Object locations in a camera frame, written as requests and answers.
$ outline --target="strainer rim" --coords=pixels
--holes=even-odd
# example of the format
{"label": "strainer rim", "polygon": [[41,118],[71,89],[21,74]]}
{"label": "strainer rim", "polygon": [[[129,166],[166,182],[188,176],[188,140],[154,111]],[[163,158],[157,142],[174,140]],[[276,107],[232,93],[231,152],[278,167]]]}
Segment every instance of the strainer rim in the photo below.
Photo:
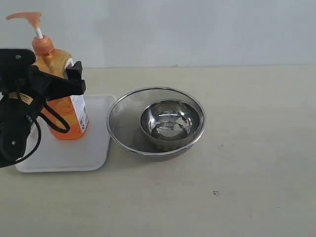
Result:
{"label": "strainer rim", "polygon": [[[181,93],[185,96],[188,96],[190,99],[192,99],[198,106],[199,108],[201,109],[201,112],[202,112],[202,128],[201,130],[199,131],[199,135],[196,136],[195,139],[193,139],[190,143],[186,144],[185,146],[183,147],[180,147],[176,150],[173,150],[173,151],[169,151],[169,152],[161,152],[161,153],[152,153],[152,152],[143,152],[143,151],[139,151],[139,150],[135,150],[133,148],[130,148],[128,147],[127,145],[123,144],[120,140],[118,140],[118,138],[113,134],[111,128],[110,128],[110,115],[113,111],[113,109],[115,108],[115,106],[121,101],[123,100],[124,98],[126,98],[127,96],[129,95],[132,95],[136,92],[140,92],[140,91],[144,91],[144,90],[152,90],[152,89],[162,89],[162,90],[171,90],[171,91],[175,91],[175,92],[178,92],[178,93]],[[161,156],[167,156],[167,155],[171,155],[171,154],[175,154],[175,153],[178,153],[178,152],[181,152],[189,147],[191,147],[195,142],[197,142],[199,140],[199,138],[202,136],[202,134],[204,133],[204,130],[205,130],[205,127],[206,127],[206,114],[205,114],[205,110],[203,108],[203,106],[201,105],[201,103],[196,99],[194,98],[193,96],[191,96],[190,94],[182,91],[182,90],[179,90],[179,89],[176,89],[176,88],[172,88],[172,87],[167,87],[167,86],[149,86],[149,87],[143,87],[143,88],[139,88],[139,89],[136,89],[136,90],[133,90],[133,91],[130,91],[128,93],[126,93],[125,95],[121,96],[119,99],[117,99],[115,101],[115,103],[113,103],[113,105],[111,106],[111,108],[109,109],[109,112],[108,112],[108,115],[107,115],[107,120],[106,120],[106,124],[107,124],[107,129],[108,129],[108,132],[110,134],[110,136],[113,138],[113,140],[115,140],[120,146],[122,146],[123,148],[133,152],[133,153],[137,153],[137,154],[140,154],[140,155],[145,155],[145,156],[153,156],[153,157],[161,157]]]}

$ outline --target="white wall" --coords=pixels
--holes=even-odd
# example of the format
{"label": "white wall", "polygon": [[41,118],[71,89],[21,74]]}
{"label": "white wall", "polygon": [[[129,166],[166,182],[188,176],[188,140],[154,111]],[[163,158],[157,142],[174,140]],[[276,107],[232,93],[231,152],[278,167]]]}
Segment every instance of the white wall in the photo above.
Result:
{"label": "white wall", "polygon": [[0,47],[30,47],[18,11],[86,67],[316,63],[315,0],[11,0]]}

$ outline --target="white tray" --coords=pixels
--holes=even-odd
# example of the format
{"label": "white tray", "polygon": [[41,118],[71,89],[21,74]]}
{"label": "white tray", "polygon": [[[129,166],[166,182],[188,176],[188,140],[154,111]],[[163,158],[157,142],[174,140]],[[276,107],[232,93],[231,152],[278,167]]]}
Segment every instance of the white tray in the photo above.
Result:
{"label": "white tray", "polygon": [[[42,129],[40,146],[31,157],[16,164],[17,170],[24,173],[88,171],[104,164],[110,142],[106,117],[116,98],[112,95],[85,95],[84,98],[90,119],[86,134],[78,140],[57,140],[45,121],[39,118]],[[25,154],[36,144],[37,133],[36,128],[32,130]]]}

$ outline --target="bowl rim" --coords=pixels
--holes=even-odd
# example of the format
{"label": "bowl rim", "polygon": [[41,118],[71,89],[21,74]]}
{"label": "bowl rim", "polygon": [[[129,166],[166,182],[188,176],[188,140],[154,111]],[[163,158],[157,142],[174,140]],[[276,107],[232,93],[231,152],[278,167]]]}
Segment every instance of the bowl rim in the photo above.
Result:
{"label": "bowl rim", "polygon": [[[152,137],[150,134],[148,134],[148,133],[144,130],[144,128],[143,128],[143,126],[142,126],[142,116],[143,116],[144,112],[145,112],[150,106],[152,106],[152,105],[154,105],[154,104],[156,104],[156,103],[159,103],[159,102],[164,102],[164,101],[178,101],[178,102],[184,103],[184,104],[186,104],[186,105],[192,107],[192,108],[194,109],[194,111],[195,111],[197,114],[199,114],[199,112],[196,110],[196,108],[195,108],[193,105],[191,105],[191,104],[189,104],[189,103],[187,103],[187,102],[185,102],[185,101],[183,101],[183,100],[177,100],[177,99],[163,99],[163,100],[157,100],[157,101],[151,103],[150,105],[148,105],[148,106],[141,112],[141,115],[140,115],[140,118],[139,118],[139,126],[140,126],[141,130],[143,131],[143,133],[145,133],[146,136],[150,137],[151,139],[153,139],[153,140],[155,140],[155,141],[159,141],[159,142],[173,142],[173,143],[176,143],[176,142],[181,142],[181,141],[184,141],[184,140],[188,139],[188,137],[186,137],[186,138],[182,138],[182,139],[174,140],[174,141],[160,140],[160,139],[157,139],[157,138],[155,138],[155,137]],[[200,116],[199,116],[199,117],[198,117],[198,126],[197,126],[197,129],[196,129],[192,134],[190,134],[190,136],[194,136],[197,132],[199,132],[199,129],[200,129],[200,127],[201,127],[201,121],[202,121],[202,119],[201,119]]]}
{"label": "bowl rim", "polygon": [[[124,98],[126,98],[127,96],[129,95],[132,95],[136,92],[140,92],[140,91],[144,91],[144,90],[152,90],[152,89],[162,89],[162,90],[171,90],[171,91],[175,91],[175,92],[178,92],[178,93],[181,93],[185,96],[188,96],[190,99],[192,99],[198,106],[199,108],[201,109],[201,112],[202,112],[202,115],[203,115],[203,120],[201,121],[202,124],[202,128],[201,130],[199,131],[199,134],[198,136],[196,136],[195,139],[193,139],[190,143],[186,144],[185,146],[183,147],[180,147],[176,150],[173,150],[173,151],[169,151],[169,152],[161,152],[161,153],[151,153],[151,152],[143,152],[143,151],[138,151],[138,150],[135,150],[133,148],[130,148],[128,146],[126,146],[125,144],[123,144],[112,132],[111,128],[110,128],[110,115],[114,109],[114,107],[121,101],[123,100]],[[172,88],[172,87],[167,87],[167,86],[149,86],[149,87],[143,87],[143,88],[139,88],[139,89],[136,89],[136,90],[133,90],[133,91],[130,91],[128,93],[126,93],[125,95],[121,96],[119,99],[117,99],[115,101],[115,103],[113,103],[113,105],[111,106],[111,108],[109,109],[109,112],[108,112],[108,115],[107,115],[107,119],[106,119],[106,124],[107,124],[107,129],[108,129],[108,132],[110,134],[110,136],[113,138],[113,140],[115,140],[120,146],[122,146],[123,148],[133,152],[133,153],[136,153],[136,154],[140,154],[140,155],[145,155],[145,156],[152,156],[152,157],[161,157],[161,156],[166,156],[166,155],[171,155],[171,154],[175,154],[175,153],[178,153],[178,152],[181,152],[185,149],[188,149],[190,148],[195,142],[198,141],[198,139],[202,136],[202,134],[204,133],[205,131],[205,127],[206,127],[206,114],[205,114],[205,110],[203,108],[203,106],[201,105],[201,103],[196,99],[194,98],[193,96],[191,96],[190,94],[184,92],[184,91],[181,91],[179,89],[176,89],[176,88]]]}

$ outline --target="orange liquid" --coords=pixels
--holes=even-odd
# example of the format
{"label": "orange liquid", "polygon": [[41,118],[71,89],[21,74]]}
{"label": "orange liquid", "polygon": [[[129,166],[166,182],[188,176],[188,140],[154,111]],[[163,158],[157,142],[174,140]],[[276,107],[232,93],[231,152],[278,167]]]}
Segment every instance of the orange liquid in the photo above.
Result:
{"label": "orange liquid", "polygon": [[[65,78],[65,66],[67,61],[72,58],[71,54],[56,49],[50,55],[38,56],[37,61],[34,65],[38,66],[39,70],[45,73],[49,73],[61,78]],[[70,126],[70,131],[68,133],[60,133],[50,128],[50,132],[57,138],[61,140],[73,140],[81,138],[84,132],[81,129],[80,122],[77,118],[77,114],[72,103],[70,96],[52,100],[48,102],[48,105],[56,111]],[[56,119],[51,113],[46,109],[42,112],[58,127],[64,128],[62,123]]]}

